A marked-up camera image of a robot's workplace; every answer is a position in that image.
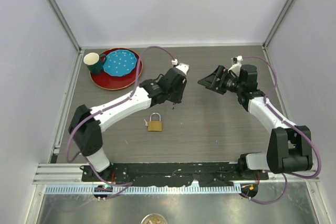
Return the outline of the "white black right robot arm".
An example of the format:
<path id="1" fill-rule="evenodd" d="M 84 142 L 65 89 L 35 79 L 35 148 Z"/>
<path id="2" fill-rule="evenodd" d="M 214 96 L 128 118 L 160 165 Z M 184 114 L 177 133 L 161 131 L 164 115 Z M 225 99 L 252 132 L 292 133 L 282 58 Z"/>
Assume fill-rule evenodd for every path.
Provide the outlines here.
<path id="1" fill-rule="evenodd" d="M 226 69 L 219 65 L 198 84 L 219 94 L 227 91 L 237 94 L 242 107 L 257 118 L 270 135 L 265 153 L 242 154 L 238 160 L 237 173 L 242 179 L 250 179 L 256 170 L 269 170 L 274 174 L 303 172 L 313 166 L 312 147 L 309 144 L 310 130 L 297 126 L 284 116 L 265 98 L 258 89 L 257 67 L 242 65 Z"/>

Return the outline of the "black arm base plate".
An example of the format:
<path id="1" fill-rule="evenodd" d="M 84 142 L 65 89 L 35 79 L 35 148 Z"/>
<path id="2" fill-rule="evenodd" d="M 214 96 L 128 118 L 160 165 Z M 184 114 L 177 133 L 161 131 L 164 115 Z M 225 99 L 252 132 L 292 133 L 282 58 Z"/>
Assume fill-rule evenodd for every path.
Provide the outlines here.
<path id="1" fill-rule="evenodd" d="M 134 187 L 231 186 L 236 180 L 267 180 L 261 170 L 243 170 L 229 162 L 203 163 L 114 163 L 97 176 L 89 165 L 80 167 L 83 182 L 102 182 Z"/>

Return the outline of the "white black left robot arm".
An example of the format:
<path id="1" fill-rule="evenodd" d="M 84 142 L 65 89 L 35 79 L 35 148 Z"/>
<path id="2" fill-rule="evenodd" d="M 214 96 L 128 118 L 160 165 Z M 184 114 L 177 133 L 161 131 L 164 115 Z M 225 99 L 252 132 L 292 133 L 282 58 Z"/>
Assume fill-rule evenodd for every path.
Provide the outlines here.
<path id="1" fill-rule="evenodd" d="M 112 174 L 111 163 L 102 147 L 102 132 L 135 112 L 166 101 L 181 103 L 188 71 L 189 65 L 180 63 L 158 81 L 145 80 L 132 92 L 111 102 L 90 109 L 81 105 L 76 109 L 69 127 L 70 138 L 94 167 L 93 174 L 98 180 L 105 182 Z"/>

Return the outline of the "large brass padlock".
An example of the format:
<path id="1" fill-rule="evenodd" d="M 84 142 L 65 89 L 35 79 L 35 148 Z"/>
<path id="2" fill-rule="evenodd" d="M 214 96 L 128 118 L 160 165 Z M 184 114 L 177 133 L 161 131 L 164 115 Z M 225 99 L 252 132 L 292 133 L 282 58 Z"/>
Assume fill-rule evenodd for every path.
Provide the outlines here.
<path id="1" fill-rule="evenodd" d="M 151 113 L 148 120 L 144 119 L 148 132 L 162 132 L 163 124 L 161 115 L 157 112 Z"/>

